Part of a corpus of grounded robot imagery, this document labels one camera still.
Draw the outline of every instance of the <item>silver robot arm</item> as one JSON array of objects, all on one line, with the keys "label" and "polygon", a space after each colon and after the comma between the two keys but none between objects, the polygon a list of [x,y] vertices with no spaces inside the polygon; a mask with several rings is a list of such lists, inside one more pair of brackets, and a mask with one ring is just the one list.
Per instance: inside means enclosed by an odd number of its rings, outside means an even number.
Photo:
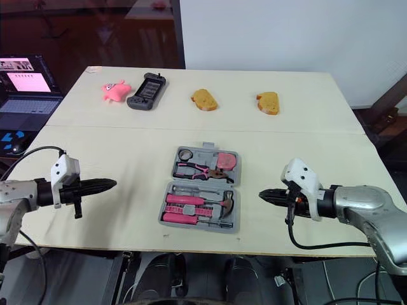
[{"label": "silver robot arm", "polygon": [[44,178],[0,182],[0,288],[10,249],[15,244],[25,213],[39,207],[74,205],[75,218],[82,217],[81,197],[97,194],[116,185],[111,179],[80,180],[79,162],[62,154],[51,168],[51,182]]},{"label": "silver robot arm", "polygon": [[316,221],[322,217],[338,218],[358,228],[391,275],[403,300],[407,299],[404,277],[407,275],[407,213],[395,206],[388,192],[374,186],[324,189],[317,174],[298,158],[286,165],[281,180],[288,189],[267,189],[259,196],[274,205],[289,208],[289,214],[292,213],[291,217],[287,216],[287,224],[291,222],[289,228],[291,225],[292,229],[294,215]]},{"label": "silver robot arm", "polygon": [[334,204],[338,220],[366,235],[388,273],[407,275],[407,213],[388,192],[373,186],[338,187]]}]

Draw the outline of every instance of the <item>tool kit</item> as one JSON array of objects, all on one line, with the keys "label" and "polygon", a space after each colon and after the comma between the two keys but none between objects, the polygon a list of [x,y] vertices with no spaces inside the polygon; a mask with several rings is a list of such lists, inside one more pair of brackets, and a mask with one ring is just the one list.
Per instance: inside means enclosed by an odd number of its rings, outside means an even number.
[{"label": "tool kit", "polygon": [[240,169],[236,152],[220,151],[213,143],[179,147],[174,181],[167,186],[158,221],[165,226],[236,233],[240,209],[233,186]]}]

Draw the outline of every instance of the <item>laptop screen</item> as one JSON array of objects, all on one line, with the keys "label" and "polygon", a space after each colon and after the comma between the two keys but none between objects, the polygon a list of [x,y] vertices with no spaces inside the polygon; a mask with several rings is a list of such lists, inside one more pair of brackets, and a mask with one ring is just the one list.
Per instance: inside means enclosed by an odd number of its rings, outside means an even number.
[{"label": "laptop screen", "polygon": [[41,55],[0,56],[0,82],[7,93],[60,93]]}]

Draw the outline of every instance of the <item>toast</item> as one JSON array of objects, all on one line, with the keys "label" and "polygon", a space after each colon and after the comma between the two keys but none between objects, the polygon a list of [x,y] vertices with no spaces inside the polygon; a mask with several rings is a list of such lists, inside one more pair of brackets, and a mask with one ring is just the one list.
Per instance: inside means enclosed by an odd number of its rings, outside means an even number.
[{"label": "toast", "polygon": [[195,91],[191,99],[202,111],[212,111],[217,109],[217,102],[206,89]]},{"label": "toast", "polygon": [[257,107],[261,112],[275,116],[280,111],[279,96],[275,92],[263,92],[257,95]]}]

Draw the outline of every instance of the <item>pink-handled pliers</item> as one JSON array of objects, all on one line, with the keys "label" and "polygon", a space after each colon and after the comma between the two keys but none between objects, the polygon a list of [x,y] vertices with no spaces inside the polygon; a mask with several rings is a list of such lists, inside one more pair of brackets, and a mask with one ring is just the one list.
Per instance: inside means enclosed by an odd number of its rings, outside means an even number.
[{"label": "pink-handled pliers", "polygon": [[230,179],[227,173],[224,173],[220,170],[211,170],[209,166],[206,165],[199,165],[192,162],[177,162],[177,166],[185,166],[191,167],[195,170],[201,171],[201,173],[195,173],[193,175],[187,175],[185,173],[174,173],[174,177],[177,178],[185,178],[185,179],[200,179],[200,180],[208,180],[209,178],[214,179],[226,179],[228,182],[233,183],[233,179]]}]

